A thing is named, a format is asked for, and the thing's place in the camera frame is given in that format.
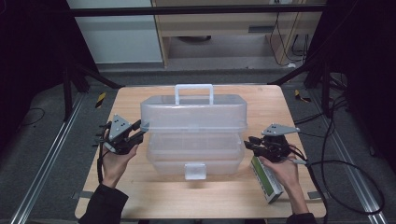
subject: wooden table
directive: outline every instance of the wooden table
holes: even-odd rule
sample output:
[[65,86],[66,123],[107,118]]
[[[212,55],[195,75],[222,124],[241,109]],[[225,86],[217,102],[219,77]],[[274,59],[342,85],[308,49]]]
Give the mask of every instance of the wooden table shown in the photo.
[[[271,123],[294,126],[282,90],[278,86],[232,85],[214,86],[215,94],[239,94],[247,101],[247,131],[261,136]],[[109,120],[119,114],[130,122],[140,119],[140,103],[151,95],[174,95],[174,86],[126,87],[119,90]],[[297,133],[286,135],[289,143],[304,151]],[[118,189],[129,195],[122,217],[154,218],[271,218],[291,215],[286,193],[268,204],[250,165],[252,151],[246,150],[238,171],[233,175],[209,175],[206,180],[186,181],[184,175],[158,175],[146,158],[149,133],[130,161]],[[88,174],[84,191],[95,191],[98,186],[96,157]],[[311,200],[307,192],[316,191],[304,166],[299,166],[300,182],[309,210],[315,217],[323,217],[322,200]],[[81,217],[89,199],[80,198],[76,217]]]

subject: wall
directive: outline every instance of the wall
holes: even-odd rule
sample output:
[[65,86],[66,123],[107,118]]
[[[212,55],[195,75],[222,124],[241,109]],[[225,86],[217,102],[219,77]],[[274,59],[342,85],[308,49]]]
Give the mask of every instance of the wall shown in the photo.
[[[70,8],[151,7],[149,0],[67,0],[67,2]],[[155,20],[151,15],[80,17],[76,20],[98,67],[114,63],[162,63],[163,61]]]

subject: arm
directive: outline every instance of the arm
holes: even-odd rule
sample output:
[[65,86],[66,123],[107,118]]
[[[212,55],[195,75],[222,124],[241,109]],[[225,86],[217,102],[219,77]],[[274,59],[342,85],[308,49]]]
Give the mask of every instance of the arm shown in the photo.
[[138,145],[129,154],[116,155],[104,147],[104,179],[92,195],[80,224],[120,223],[122,209],[128,196],[116,189],[129,160],[136,155]]
[[[306,205],[303,190],[300,186],[297,164],[292,161],[282,161],[272,163],[264,157],[259,157],[262,164],[274,171],[276,179],[283,185],[290,198],[292,215],[287,223],[317,223],[312,213],[309,213]],[[289,159],[295,160],[294,155],[289,155]]]

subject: plastic box handle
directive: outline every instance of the plastic box handle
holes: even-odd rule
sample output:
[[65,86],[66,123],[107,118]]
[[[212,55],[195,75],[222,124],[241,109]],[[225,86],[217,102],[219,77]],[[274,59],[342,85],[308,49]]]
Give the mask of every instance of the plastic box handle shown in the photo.
[[175,86],[175,102],[176,105],[180,104],[180,97],[178,95],[179,90],[184,89],[209,89],[209,104],[213,105],[213,85],[212,84],[177,84]]

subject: metal rail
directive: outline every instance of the metal rail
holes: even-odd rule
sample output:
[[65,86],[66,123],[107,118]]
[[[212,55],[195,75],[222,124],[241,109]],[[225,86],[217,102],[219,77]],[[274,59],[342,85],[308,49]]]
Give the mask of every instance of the metal rail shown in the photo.
[[[318,110],[321,111],[320,96],[318,96],[318,93],[316,93],[315,91],[311,91],[311,93],[315,105],[317,106]],[[323,122],[328,128],[330,125],[330,121],[327,118],[323,117]],[[335,151],[337,155],[340,157],[340,159],[342,161],[355,164],[352,158],[350,157],[349,153],[347,152],[347,148],[345,147],[337,131],[334,131],[334,133],[331,135],[331,140],[334,145]],[[346,168],[346,174],[348,175],[352,187],[354,188],[356,194],[358,195],[358,198],[360,199],[361,205],[363,206],[364,210],[366,212],[376,211],[379,208],[378,203],[375,200],[374,194],[370,191],[361,173],[358,170],[348,166]],[[376,215],[370,215],[368,216],[368,218],[373,224],[388,223],[382,212]]]
[[73,126],[73,123],[81,108],[81,103],[83,102],[85,95],[86,93],[78,93],[77,99],[73,106],[74,110],[70,118],[64,122],[60,131],[55,137],[55,140],[52,143],[51,148],[49,149],[49,153],[47,154],[47,157],[44,159],[40,169],[38,170],[35,176],[35,180],[33,181],[32,185],[25,194],[20,206],[18,207],[17,211],[10,220],[11,224],[25,223],[27,218],[29,217],[32,208],[35,205],[35,201],[37,200],[38,195],[43,189],[47,177],[49,176],[50,171],[52,169],[52,166],[55,163],[56,158],[58,157],[58,154],[62,149],[64,140],[66,139],[71,127]]

